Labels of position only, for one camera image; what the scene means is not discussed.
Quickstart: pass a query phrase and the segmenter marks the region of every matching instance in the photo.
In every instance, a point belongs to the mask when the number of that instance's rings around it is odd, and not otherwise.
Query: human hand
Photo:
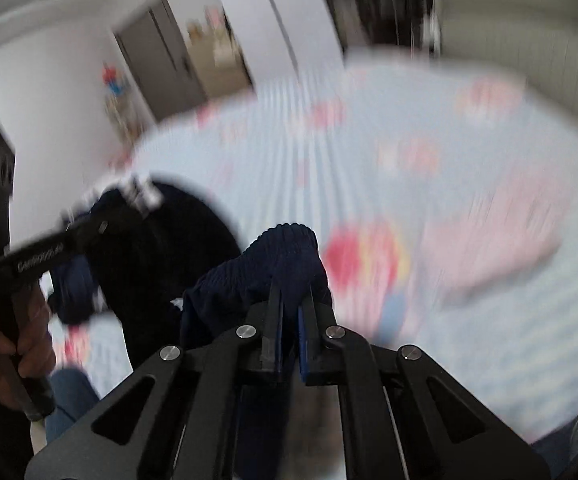
[[[0,357],[18,352],[22,356],[18,373],[22,378],[40,378],[55,367],[53,342],[48,331],[51,311],[39,285],[34,285],[28,301],[29,321],[15,345],[0,332]],[[12,410],[21,407],[0,369],[0,403]]]

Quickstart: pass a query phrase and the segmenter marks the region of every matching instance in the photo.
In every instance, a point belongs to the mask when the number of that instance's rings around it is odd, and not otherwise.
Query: navy blue cloth
[[[294,341],[298,307],[311,292],[331,304],[316,235],[303,225],[280,225],[264,232],[242,256],[207,272],[184,294],[180,343],[210,344],[241,324],[249,306],[267,300],[272,283],[284,302],[283,336]],[[235,472],[243,480],[276,477],[290,404],[290,384],[245,388],[240,403]]]
[[[76,256],[51,269],[51,282],[53,294],[47,303],[62,323],[79,325],[91,317],[95,311],[93,298],[98,293],[98,282],[91,274],[86,256]]]
[[[311,292],[331,304],[326,272],[313,231],[284,224],[265,231],[242,256],[207,272],[184,294],[180,341],[185,348],[204,346],[244,321],[250,305],[269,297],[277,283],[284,301],[283,327],[296,330],[298,307]]]
[[[170,184],[153,184],[163,196],[160,208],[130,232],[105,234],[86,252],[107,307],[122,323],[134,369],[160,347],[179,343],[181,312],[172,301],[241,253],[225,223],[200,199]],[[91,212],[125,203],[112,189]]]
[[[73,426],[94,407],[100,397],[88,377],[77,368],[62,368],[49,377],[55,396],[55,411],[44,419],[47,444]]]
[[[549,465],[551,478],[560,476],[570,462],[571,436],[576,420],[577,417],[566,426],[531,444],[531,448]]]

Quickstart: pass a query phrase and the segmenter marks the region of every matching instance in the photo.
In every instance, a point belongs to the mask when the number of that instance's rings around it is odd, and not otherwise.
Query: doorway
[[[158,122],[207,102],[166,0],[152,4],[115,39]]]

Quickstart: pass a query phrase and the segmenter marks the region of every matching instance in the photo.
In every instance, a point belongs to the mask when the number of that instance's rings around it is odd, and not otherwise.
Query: light blue bedsheet
[[[311,227],[341,324],[418,344],[528,441],[578,414],[578,122],[512,76],[362,60],[171,118],[132,171],[196,192],[243,246]],[[524,171],[568,195],[555,256],[458,304],[412,302],[424,226]]]

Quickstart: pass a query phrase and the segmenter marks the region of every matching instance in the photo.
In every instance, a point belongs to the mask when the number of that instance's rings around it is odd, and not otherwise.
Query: jeans
[[[88,377],[77,368],[62,368],[49,377],[49,382],[56,407],[44,421],[47,444],[61,436],[100,400]]]
[[[576,421],[573,420],[563,428],[549,433],[531,445],[531,448],[543,457],[551,471],[551,478],[557,478],[570,461],[571,434]]]

